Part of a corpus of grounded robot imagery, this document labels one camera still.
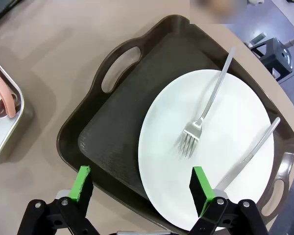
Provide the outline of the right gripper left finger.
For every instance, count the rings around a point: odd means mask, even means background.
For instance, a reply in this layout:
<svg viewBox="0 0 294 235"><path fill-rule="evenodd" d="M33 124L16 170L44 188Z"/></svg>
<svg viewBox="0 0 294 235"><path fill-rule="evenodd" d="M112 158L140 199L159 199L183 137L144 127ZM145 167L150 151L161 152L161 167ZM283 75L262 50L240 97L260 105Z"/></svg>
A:
<svg viewBox="0 0 294 235"><path fill-rule="evenodd" d="M86 218L93 189L91 168L81 166L67 196L49 204L40 199L28 203L17 234L54 235L58 229L66 228L73 235L98 235Z"/></svg>

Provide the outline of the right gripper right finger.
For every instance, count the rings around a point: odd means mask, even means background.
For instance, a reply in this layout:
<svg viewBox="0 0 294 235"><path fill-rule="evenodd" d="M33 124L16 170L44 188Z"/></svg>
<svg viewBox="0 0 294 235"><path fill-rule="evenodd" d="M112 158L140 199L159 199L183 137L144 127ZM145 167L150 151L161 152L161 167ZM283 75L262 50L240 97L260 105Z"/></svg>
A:
<svg viewBox="0 0 294 235"><path fill-rule="evenodd" d="M202 167L192 168L189 189L199 216L190 235L212 235L218 227L231 235L268 234L255 202L243 199L236 204L223 195L216 196Z"/></svg>

